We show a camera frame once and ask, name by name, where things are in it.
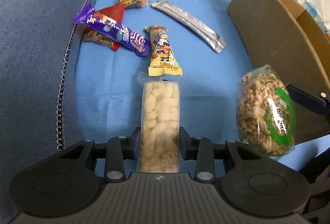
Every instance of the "green label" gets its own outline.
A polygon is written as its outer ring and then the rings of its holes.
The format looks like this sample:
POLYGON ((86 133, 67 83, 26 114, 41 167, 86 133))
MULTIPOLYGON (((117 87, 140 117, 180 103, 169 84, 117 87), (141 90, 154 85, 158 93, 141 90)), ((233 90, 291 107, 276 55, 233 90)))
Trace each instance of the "green label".
POLYGON ((267 126, 274 139, 279 145, 287 145, 292 141, 292 135, 294 131, 295 118, 292 107, 292 102, 288 94, 280 87, 275 88, 275 93, 282 99, 284 106, 288 111, 284 112, 277 108, 275 104, 270 105, 270 111, 267 115, 267 126), (285 135, 280 135, 278 131, 284 130, 285 135))

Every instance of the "cardboard box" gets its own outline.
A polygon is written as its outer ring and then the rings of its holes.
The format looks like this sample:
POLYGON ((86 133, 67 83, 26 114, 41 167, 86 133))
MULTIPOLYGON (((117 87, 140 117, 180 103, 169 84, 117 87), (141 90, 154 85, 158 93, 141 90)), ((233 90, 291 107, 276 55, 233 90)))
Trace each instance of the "cardboard box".
MULTIPOLYGON (((228 13, 255 68, 270 64, 284 84, 317 98, 330 91, 329 39, 296 0, 232 0, 228 13)), ((329 133, 325 116, 295 111, 297 143, 329 133)))

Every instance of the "blue fabric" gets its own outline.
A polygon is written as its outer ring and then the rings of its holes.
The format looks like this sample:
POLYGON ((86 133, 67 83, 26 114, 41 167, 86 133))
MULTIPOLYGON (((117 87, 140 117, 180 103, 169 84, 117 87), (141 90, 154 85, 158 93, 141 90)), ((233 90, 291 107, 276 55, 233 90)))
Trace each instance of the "blue fabric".
POLYGON ((330 135, 314 139, 295 146, 294 151, 283 156, 279 162, 299 171, 310 159, 321 154, 330 147, 330 135))
MULTIPOLYGON (((14 175, 57 152, 56 105, 73 17, 85 0, 0 0, 0 223, 15 216, 14 175)), ((74 73, 83 27, 72 41, 63 96, 63 132, 81 140, 74 73)))
MULTIPOLYGON (((118 0, 96 0, 95 9, 118 0)), ((205 22, 220 34, 227 46, 217 54, 205 41, 170 17, 151 7, 127 9, 123 24, 142 33, 145 26, 162 25, 179 62, 183 76, 180 85, 180 126, 191 136, 205 136, 215 143, 238 139, 236 127, 237 83, 252 70, 244 44, 227 6, 231 0, 169 0, 205 22)), ((76 92, 82 135, 105 143, 114 136, 129 136, 141 121, 142 87, 137 76, 147 72, 150 55, 139 58, 121 47, 117 52, 94 42, 82 42, 76 68, 76 92)), ((324 138, 330 144, 330 137, 324 138)), ((286 164, 290 160, 283 158, 286 164)), ((127 161, 127 171, 136 162, 127 161)), ((181 162, 181 171, 193 171, 194 162, 181 162)), ((223 174, 222 162, 216 164, 223 174)), ((102 174, 102 164, 97 173, 102 174)))

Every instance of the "black metal bracket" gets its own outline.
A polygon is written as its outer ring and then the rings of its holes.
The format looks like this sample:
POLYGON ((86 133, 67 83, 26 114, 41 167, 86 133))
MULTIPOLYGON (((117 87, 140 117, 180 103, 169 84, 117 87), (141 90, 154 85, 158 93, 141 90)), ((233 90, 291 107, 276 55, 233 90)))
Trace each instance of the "black metal bracket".
MULTIPOLYGON (((10 195, 19 210, 32 216, 54 218, 78 212, 95 202, 107 184, 125 183, 124 160, 138 158, 140 137, 137 127, 130 137, 107 143, 85 139, 17 174, 10 195), (104 178, 94 174, 97 159, 105 159, 104 178)), ((184 160, 196 160, 194 181, 211 183, 228 204, 248 215, 275 218, 302 213, 308 220, 317 217, 318 224, 329 220, 329 204, 316 211, 306 209, 310 187, 303 175, 250 145, 235 140, 214 144, 208 138, 190 137, 181 127, 179 148, 184 160), (223 160, 223 177, 216 177, 215 159, 223 160)), ((327 185, 311 186, 312 195, 330 193, 329 180, 327 185)))
POLYGON ((311 112, 314 112, 317 115, 326 116, 330 114, 329 92, 320 93, 320 98, 323 99, 323 101, 321 101, 316 97, 293 86, 292 84, 288 84, 286 89, 288 90, 294 102, 300 104, 311 112))

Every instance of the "yellow snack wrapper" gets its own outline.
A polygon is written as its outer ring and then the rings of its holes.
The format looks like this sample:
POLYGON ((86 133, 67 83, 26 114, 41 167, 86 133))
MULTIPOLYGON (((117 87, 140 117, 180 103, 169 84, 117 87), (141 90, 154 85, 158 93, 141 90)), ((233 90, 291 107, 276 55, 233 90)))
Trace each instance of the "yellow snack wrapper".
POLYGON ((181 75, 182 69, 177 63, 170 41, 166 34, 167 29, 160 26, 145 27, 150 33, 152 55, 148 68, 149 76, 161 76, 164 74, 181 75))
POLYGON ((119 44, 117 44, 113 40, 103 36, 102 34, 96 32, 96 31, 93 31, 93 30, 91 30, 90 32, 85 34, 84 37, 82 38, 82 40, 83 41, 95 41, 95 42, 98 42, 101 44, 105 44, 115 51, 117 51, 119 49, 119 44))

